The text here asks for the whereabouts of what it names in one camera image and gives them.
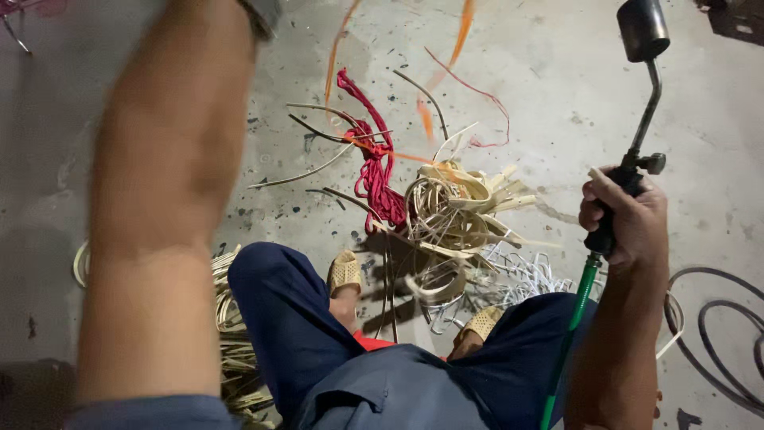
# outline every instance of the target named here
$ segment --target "perforated sandal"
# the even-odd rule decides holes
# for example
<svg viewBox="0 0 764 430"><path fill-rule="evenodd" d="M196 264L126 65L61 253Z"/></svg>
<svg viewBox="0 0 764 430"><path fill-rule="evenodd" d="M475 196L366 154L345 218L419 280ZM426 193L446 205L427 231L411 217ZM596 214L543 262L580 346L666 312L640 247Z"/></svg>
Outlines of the perforated sandal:
<svg viewBox="0 0 764 430"><path fill-rule="evenodd" d="M361 293L361 267L355 252L347 249L335 257L329 269L329 294L333 297L340 287L355 288L358 294Z"/></svg>
<svg viewBox="0 0 764 430"><path fill-rule="evenodd" d="M461 339L465 336L467 330L474 331L480 336L480 339L485 342L485 340L488 339L488 334L490 334L490 331L496 327L496 323L499 322L502 315L504 315L504 311L496 306L482 308L470 321L467 322L467 324L465 324L465 327L461 329L461 332L459 332L459 335L456 337L455 343L457 340L461 342Z"/></svg>

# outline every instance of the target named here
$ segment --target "metal pipe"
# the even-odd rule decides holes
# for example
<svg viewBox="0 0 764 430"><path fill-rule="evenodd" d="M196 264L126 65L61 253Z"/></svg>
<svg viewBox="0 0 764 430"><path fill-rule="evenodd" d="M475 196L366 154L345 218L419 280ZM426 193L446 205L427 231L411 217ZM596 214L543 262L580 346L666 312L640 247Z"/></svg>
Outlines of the metal pipe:
<svg viewBox="0 0 764 430"><path fill-rule="evenodd" d="M639 121L639 127L636 129L634 140L631 142L631 148L629 153L634 156L639 154L639 148L642 147L642 140L644 140L647 134L647 128L650 127L650 121L652 120L652 114L655 113L656 107L658 107L658 101L661 99L662 82L661 73L658 71L658 64L656 59L645 61L647 64L647 70L650 73L650 81L652 82L652 94L650 94L650 100L647 102L645 112L642 114L642 120Z"/></svg>

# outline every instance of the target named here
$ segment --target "red rope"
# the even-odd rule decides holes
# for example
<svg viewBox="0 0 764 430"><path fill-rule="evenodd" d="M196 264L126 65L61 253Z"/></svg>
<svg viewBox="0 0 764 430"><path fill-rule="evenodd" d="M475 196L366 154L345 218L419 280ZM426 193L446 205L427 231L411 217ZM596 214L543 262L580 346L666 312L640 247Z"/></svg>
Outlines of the red rope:
<svg viewBox="0 0 764 430"><path fill-rule="evenodd" d="M337 72L337 86L364 105L374 123L377 124L380 132L387 131L387 125L385 125L382 116L371 105L371 102L364 96L361 90L355 86L355 83L348 78L347 70L344 68ZM345 133L345 137L352 138L353 136L370 135L373 133L371 126L365 121L360 119L355 121L358 123L359 128L349 129ZM361 176L355 182L355 195L356 197L367 199L369 207L374 209L382 220L386 220L390 226L400 229L406 224L405 203L403 202L403 196L393 191L389 186L390 176L393 173L393 165L395 164L393 139L390 138L390 133L384 133L382 138L385 143L378 144L374 143L373 136L358 140L353 139L356 146L363 151L364 160L366 161L361 166ZM385 155L387 156L386 167L382 165L382 157ZM358 190L361 182L364 185L366 194ZM376 229L371 225L371 220L372 215L369 213L366 216L366 224L364 225L366 234L376 232Z"/></svg>

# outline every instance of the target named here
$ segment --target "blowtorch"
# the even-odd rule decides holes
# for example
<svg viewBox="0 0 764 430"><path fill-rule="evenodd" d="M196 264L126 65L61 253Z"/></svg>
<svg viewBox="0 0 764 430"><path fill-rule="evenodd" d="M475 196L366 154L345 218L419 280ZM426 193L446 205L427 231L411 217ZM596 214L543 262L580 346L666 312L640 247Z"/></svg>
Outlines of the blowtorch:
<svg viewBox="0 0 764 430"><path fill-rule="evenodd" d="M623 156L620 166L607 173L613 182L620 185L630 196L636 197L642 193L639 181L643 177L637 168L642 168L650 174L660 174L666 163L664 154L655 153L647 157L640 157L639 150L642 147L642 141L647 133L650 120L652 120L652 114L661 98L662 83L656 57L666 50L671 42L659 0L629 0L618 9L616 17L623 46L626 48L626 58L632 63L644 62L652 82L652 94L647 102L645 112L642 114L642 119L639 121L631 147ZM599 228L589 233L584 241L591 253L586 259L584 272L578 283L573 315L560 346L560 353L557 356L552 378L547 387L547 397L540 425L541 430L549 430L560 376L573 342L573 335L584 315L592 283L597 275L597 270L602 266L600 258L609 256L616 245L613 235L613 211L602 202L598 203L601 205L604 215L600 218Z"/></svg>

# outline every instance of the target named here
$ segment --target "person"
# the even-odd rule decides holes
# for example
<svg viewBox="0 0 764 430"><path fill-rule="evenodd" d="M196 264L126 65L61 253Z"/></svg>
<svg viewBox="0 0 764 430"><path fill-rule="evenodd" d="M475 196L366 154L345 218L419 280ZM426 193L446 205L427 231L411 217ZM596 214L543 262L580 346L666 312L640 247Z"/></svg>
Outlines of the person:
<svg viewBox="0 0 764 430"><path fill-rule="evenodd" d="M209 256L238 176L259 45L243 3L168 0L114 86L95 147L79 407L67 428L241 426L219 398ZM552 423L651 428L666 199L649 179L634 199L591 175L580 224L597 229L602 200L618 247ZM338 263L353 261L345 257ZM564 293L531 298L489 321L487 336L462 333L443 360L410 344L367 352L351 334L357 282L330 291L293 249L247 246L228 279L288 428L538 428L574 303Z"/></svg>

